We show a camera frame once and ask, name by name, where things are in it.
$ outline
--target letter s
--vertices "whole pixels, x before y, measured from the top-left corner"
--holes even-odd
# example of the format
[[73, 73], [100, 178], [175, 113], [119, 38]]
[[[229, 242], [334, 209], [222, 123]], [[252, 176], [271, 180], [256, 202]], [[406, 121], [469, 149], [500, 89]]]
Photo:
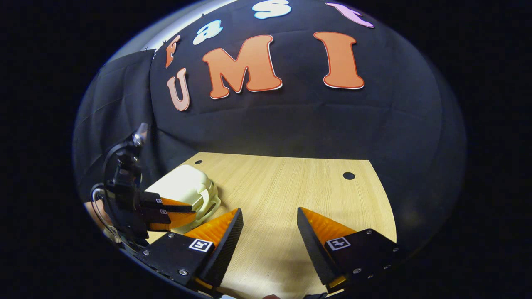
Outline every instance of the letter s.
[[292, 8], [287, 4], [286, 0], [268, 0], [253, 5], [251, 9], [257, 11], [255, 18], [264, 20], [289, 13]]

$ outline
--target pink letter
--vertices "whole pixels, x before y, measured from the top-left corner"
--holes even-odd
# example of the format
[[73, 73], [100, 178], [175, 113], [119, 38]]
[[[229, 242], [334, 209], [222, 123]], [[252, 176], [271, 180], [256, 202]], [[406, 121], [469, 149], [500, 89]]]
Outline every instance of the pink letter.
[[[185, 80], [185, 73], [187, 69], [182, 68], [177, 72], [175, 77], [168, 79], [167, 86], [170, 91], [170, 97], [172, 98], [173, 106], [179, 111], [185, 111], [190, 104], [190, 96], [188, 95], [187, 81]], [[181, 92], [183, 93], [183, 99], [179, 99], [176, 90], [176, 77], [179, 80], [181, 86]]]
[[366, 22], [366, 21], [360, 19], [359, 16], [362, 16], [360, 13], [358, 13], [358, 12], [356, 12], [354, 10], [350, 10], [350, 9], [348, 9], [347, 7], [345, 7], [342, 4], [335, 4], [335, 3], [325, 3], [325, 4], [335, 7], [346, 18], [350, 19], [351, 21], [353, 21], [353, 22], [355, 22], [357, 24], [360, 24], [362, 26], [366, 26], [368, 28], [374, 28], [375, 27], [375, 26], [373, 26], [372, 23]]

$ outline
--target wood grain surface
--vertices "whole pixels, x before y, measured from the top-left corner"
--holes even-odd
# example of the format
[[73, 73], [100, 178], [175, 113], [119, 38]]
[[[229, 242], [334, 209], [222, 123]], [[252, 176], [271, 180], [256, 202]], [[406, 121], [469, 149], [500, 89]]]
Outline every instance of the wood grain surface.
[[[356, 231], [372, 228], [397, 242], [390, 203], [367, 160], [200, 152], [183, 164], [205, 172], [218, 185], [222, 204], [210, 219], [242, 209], [244, 229], [219, 289], [230, 296], [290, 299], [326, 292], [296, 225], [300, 206]], [[345, 179], [345, 172], [355, 178]], [[172, 171], [146, 191], [173, 199], [171, 185]], [[163, 234], [149, 232], [148, 242]]]

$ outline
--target orange letter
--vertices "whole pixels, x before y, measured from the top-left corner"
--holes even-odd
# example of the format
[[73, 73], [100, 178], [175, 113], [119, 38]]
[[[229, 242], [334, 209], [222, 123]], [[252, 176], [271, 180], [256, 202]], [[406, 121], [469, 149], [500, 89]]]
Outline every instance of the orange letter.
[[167, 47], [167, 67], [170, 66], [170, 63], [173, 61], [173, 54], [176, 52], [177, 41], [179, 40], [179, 35], [173, 39], [173, 41]]
[[167, 86], [170, 90], [170, 96], [172, 97], [172, 102], [174, 107], [179, 111], [187, 110], [188, 104], [190, 103], [190, 97], [188, 95], [187, 81], [185, 81], [185, 73], [187, 69], [182, 68], [177, 72], [176, 77], [179, 79], [179, 84], [181, 85], [181, 92], [183, 93], [183, 100], [180, 100], [177, 97], [176, 91], [176, 78], [172, 77], [168, 79]]
[[356, 73], [352, 45], [356, 40], [337, 32], [316, 32], [314, 37], [325, 45], [329, 59], [329, 73], [323, 78], [325, 85], [335, 88], [360, 89], [364, 80]]
[[271, 35], [258, 35], [244, 41], [240, 53], [234, 60], [222, 48], [214, 49], [203, 56], [203, 61], [209, 65], [211, 73], [211, 98], [218, 99], [229, 95], [229, 88], [225, 87], [222, 77], [237, 93], [242, 91], [246, 70], [250, 73], [250, 80], [246, 87], [251, 92], [278, 89], [282, 80], [275, 76], [270, 57]]

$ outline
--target cup handle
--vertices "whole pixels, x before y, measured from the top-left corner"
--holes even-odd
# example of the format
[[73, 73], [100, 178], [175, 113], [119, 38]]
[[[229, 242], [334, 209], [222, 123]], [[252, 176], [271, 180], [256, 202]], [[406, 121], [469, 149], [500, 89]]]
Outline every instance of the cup handle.
[[[210, 200], [209, 190], [205, 187], [205, 185], [202, 184], [201, 188], [198, 188], [198, 191], [200, 189], [203, 189], [201, 192], [198, 192], [203, 197], [203, 206], [196, 213], [201, 215], [201, 214], [205, 213], [209, 209], [209, 207], [211, 206], [211, 200]], [[211, 209], [211, 211], [209, 213], [203, 215], [200, 219], [194, 220], [190, 227], [195, 228], [195, 227], [199, 226], [203, 222], [203, 220], [207, 219], [214, 212], [216, 212], [216, 210], [218, 209], [218, 207], [221, 204], [221, 200], [220, 200], [220, 198], [217, 195], [215, 195], [212, 198], [212, 201], [214, 202], [214, 207]]]

